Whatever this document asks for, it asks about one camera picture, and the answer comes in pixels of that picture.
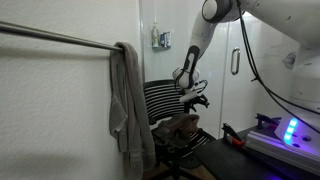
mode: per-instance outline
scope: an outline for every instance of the black office chair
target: black office chair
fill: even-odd
[[[144,93],[150,125],[175,114],[189,113],[190,111],[190,104],[180,103],[179,99],[183,93],[179,86],[175,86],[174,80],[146,82]],[[215,140],[215,138],[201,128],[190,136],[191,140],[188,145],[181,149],[176,148],[174,153],[170,153],[166,147],[156,145],[157,166],[162,162],[169,169],[154,176],[151,180],[160,180],[169,176],[175,180],[178,180],[180,176],[192,180],[199,179],[181,168],[194,169],[201,166],[201,163],[193,155],[193,150]]]

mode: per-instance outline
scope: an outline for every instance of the gray towel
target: gray towel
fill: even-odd
[[[156,158],[138,56],[128,43],[118,42],[115,46],[122,47],[124,53],[111,52],[110,133],[118,140],[119,151],[129,152],[132,177],[140,180],[143,170],[154,167]]]

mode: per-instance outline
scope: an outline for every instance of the door handle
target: door handle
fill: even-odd
[[[236,69],[234,70],[235,53],[237,53],[237,65],[236,65]],[[232,56],[231,56],[231,74],[232,75],[237,75],[239,73],[239,66],[240,66],[240,49],[236,47],[233,49]]]

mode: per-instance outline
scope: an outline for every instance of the white wall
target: white wall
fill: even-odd
[[[0,17],[140,55],[138,0],[2,0]],[[0,34],[0,179],[127,179],[108,128],[109,53]]]

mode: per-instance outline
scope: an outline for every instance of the mesh chair back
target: mesh chair back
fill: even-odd
[[[158,80],[144,83],[144,94],[150,124],[179,113],[189,113],[189,106],[180,103],[181,88],[174,80]]]

